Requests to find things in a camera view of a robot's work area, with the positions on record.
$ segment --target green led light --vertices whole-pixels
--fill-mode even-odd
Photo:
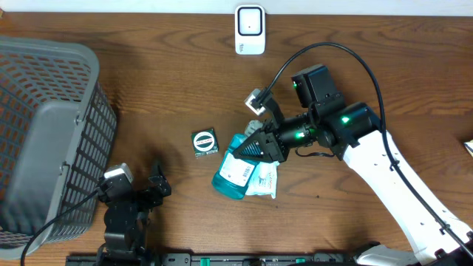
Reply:
[[[305,137],[304,132],[296,133],[296,138],[301,138],[301,137]]]

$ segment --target gray plastic basket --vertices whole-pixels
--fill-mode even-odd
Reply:
[[[108,163],[117,119],[95,54],[78,44],[0,37],[0,259],[17,259],[46,221],[81,201]],[[72,239],[90,200],[34,241]]]

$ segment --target white wall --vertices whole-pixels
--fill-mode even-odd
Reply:
[[[268,14],[473,16],[473,0],[0,0],[5,11],[233,13],[261,4]]]

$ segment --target white cube device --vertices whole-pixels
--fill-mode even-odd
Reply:
[[[242,4],[235,9],[235,51],[239,55],[260,55],[265,51],[265,9]]]

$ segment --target bottle label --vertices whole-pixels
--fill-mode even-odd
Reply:
[[[244,160],[235,159],[231,153],[228,153],[220,169],[220,176],[235,185],[243,187],[250,179],[253,170],[253,165]]]

